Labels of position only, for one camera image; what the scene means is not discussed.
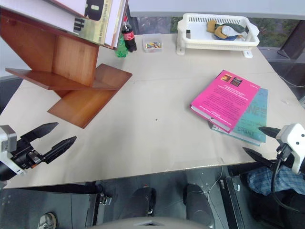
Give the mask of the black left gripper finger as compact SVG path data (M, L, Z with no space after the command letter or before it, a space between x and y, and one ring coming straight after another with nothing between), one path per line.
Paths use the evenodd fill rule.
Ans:
M64 154L75 142L77 136L67 138L54 145L49 152L43 155L43 162L49 164L62 154Z
M41 137L47 135L58 124L59 124L58 122L52 122L52 123L46 123L46 124L36 127L35 129L27 132L26 134L24 134L20 137L20 145L30 144L30 142L34 141L35 139L41 138Z

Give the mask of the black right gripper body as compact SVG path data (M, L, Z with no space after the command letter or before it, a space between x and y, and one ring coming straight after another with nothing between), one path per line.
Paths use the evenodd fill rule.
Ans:
M291 169L295 159L292 154L292 148L287 143L280 143L280 146L276 149L276 151L277 161L274 165L274 169L276 168L276 165L280 159L282 160L281 165L284 165Z

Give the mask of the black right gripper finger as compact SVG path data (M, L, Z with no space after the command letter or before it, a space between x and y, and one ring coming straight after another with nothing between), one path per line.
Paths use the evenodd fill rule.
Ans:
M264 133L265 135L272 137L272 138L276 138L276 136L279 134L279 132L281 131L278 128L274 128L274 127L267 127L267 126L261 126L258 127L258 129Z
M257 151L247 148L247 147L243 147L243 150L256 162L262 164L263 166L266 167L272 167L275 165L274 162L264 158L260 153L258 153Z

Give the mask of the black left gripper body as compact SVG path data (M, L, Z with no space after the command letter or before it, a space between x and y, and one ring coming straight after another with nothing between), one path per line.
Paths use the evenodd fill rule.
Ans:
M17 141L16 150L12 151L12 160L22 169L33 168L44 162L46 157L38 153L31 145L37 138L21 138Z

